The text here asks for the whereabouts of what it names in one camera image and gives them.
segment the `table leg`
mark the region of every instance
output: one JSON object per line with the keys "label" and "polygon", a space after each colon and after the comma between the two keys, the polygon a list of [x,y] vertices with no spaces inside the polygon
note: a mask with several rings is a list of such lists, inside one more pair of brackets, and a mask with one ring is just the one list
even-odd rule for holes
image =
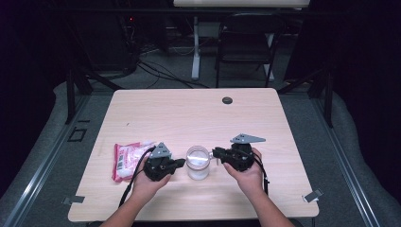
{"label": "table leg", "polygon": [[198,32],[198,17],[194,17],[194,62],[192,64],[192,79],[200,78],[200,37]]}
{"label": "table leg", "polygon": [[[271,42],[273,42],[273,34],[266,34],[266,39],[268,39],[268,44],[271,45]],[[263,65],[263,69],[265,70],[266,77],[268,76],[269,68],[270,68],[269,64]],[[269,82],[273,82],[273,81],[274,81],[274,75],[273,75],[273,71],[271,71],[270,77],[269,77]]]}

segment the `finger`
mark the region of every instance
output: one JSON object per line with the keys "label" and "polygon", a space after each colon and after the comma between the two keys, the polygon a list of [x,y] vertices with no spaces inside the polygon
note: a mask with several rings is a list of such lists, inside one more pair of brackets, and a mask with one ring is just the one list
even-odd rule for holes
{"label": "finger", "polygon": [[262,158],[262,153],[259,152],[259,150],[257,150],[257,148],[252,148],[252,152],[257,154],[257,156],[259,156],[260,158]]}
{"label": "finger", "polygon": [[236,170],[228,163],[223,163],[225,169],[227,170],[228,174],[230,174],[232,177],[235,176]]}
{"label": "finger", "polygon": [[139,164],[139,168],[140,168],[140,169],[143,169],[143,168],[144,168],[144,165],[145,165],[145,162],[147,161],[147,159],[148,159],[148,156],[146,156],[146,157],[144,158],[144,160],[142,160],[142,162]]}
{"label": "finger", "polygon": [[165,186],[171,179],[171,174],[167,174],[160,182],[162,183],[162,186]]}

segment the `clear plastic cup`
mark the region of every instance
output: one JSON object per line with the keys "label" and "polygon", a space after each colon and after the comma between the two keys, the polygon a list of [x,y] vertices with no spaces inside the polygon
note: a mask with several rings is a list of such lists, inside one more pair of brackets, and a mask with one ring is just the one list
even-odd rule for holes
{"label": "clear plastic cup", "polygon": [[194,146],[186,153],[188,175],[196,181],[203,180],[209,174],[210,154],[201,146]]}

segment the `wooden table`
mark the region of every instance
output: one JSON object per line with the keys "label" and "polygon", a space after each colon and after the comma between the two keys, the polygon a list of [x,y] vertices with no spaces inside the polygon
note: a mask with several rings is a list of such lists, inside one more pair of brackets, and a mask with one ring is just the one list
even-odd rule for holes
{"label": "wooden table", "polygon": [[[229,96],[232,104],[222,99]],[[113,95],[77,196],[71,221],[108,218],[128,183],[112,180],[113,146],[154,140],[164,142],[173,159],[185,158],[192,146],[229,148],[230,139],[246,133],[266,138],[255,143],[268,173],[270,197],[287,217],[316,217],[315,201],[276,91],[257,89],[121,90]],[[212,160],[209,176],[189,178],[186,166],[140,212],[137,220],[214,220],[257,218],[253,207],[222,164]]]}
{"label": "wooden table", "polygon": [[175,7],[307,8],[309,0],[174,0]]}

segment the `red snack bag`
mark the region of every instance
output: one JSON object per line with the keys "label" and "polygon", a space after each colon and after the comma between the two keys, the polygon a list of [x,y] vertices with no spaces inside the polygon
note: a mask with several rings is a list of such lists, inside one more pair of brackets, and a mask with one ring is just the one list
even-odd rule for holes
{"label": "red snack bag", "polygon": [[114,145],[113,180],[117,183],[130,180],[138,165],[139,159],[149,148],[154,147],[151,143],[134,143],[126,146]]}

